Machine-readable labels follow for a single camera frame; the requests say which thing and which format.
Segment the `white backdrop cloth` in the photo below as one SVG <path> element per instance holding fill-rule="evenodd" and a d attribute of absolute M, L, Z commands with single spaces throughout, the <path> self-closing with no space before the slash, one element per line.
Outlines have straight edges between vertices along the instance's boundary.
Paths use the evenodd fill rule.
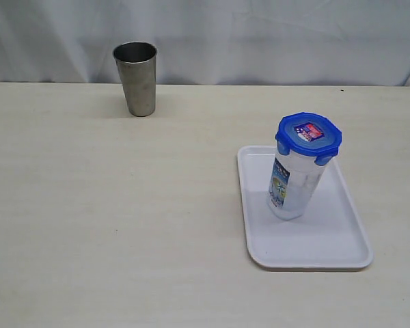
<path fill-rule="evenodd" d="M 0 1 L 0 81 L 116 83 L 130 41 L 159 83 L 410 86 L 410 1 Z"/>

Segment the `clear plastic container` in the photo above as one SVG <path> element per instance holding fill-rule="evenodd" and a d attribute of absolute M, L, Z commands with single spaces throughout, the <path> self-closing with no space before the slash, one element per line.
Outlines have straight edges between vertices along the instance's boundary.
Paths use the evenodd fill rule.
<path fill-rule="evenodd" d="M 293 151 L 275 153 L 267 204 L 276 217 L 291 220 L 304 214 L 326 168 L 315 160 Z"/>

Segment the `blue plastic lid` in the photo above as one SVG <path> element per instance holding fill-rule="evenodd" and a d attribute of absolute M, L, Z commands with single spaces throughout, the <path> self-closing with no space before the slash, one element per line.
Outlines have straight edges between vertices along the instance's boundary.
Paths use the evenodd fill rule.
<path fill-rule="evenodd" d="M 287 156 L 293 151 L 313 157 L 317 166 L 326 166 L 339 153 L 342 132 L 326 117 L 301 112 L 281 119 L 275 140 L 281 155 Z"/>

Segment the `white plastic tray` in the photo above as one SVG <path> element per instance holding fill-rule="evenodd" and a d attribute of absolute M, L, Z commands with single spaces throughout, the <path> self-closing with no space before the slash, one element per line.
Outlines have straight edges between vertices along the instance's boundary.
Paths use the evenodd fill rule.
<path fill-rule="evenodd" d="M 237 154 L 238 177 L 250 258 L 272 271 L 359 271 L 374 252 L 337 160 L 326 167 L 299 218 L 276 217 L 267 191 L 275 159 L 273 146 L 244 146 Z"/>

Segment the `stainless steel cup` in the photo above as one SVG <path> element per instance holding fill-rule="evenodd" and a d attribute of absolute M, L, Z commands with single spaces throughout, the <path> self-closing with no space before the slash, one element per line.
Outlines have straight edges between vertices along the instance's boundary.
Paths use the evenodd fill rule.
<path fill-rule="evenodd" d="M 156 47 L 127 42 L 114 48 L 113 57 L 131 115 L 152 115 L 156 109 Z"/>

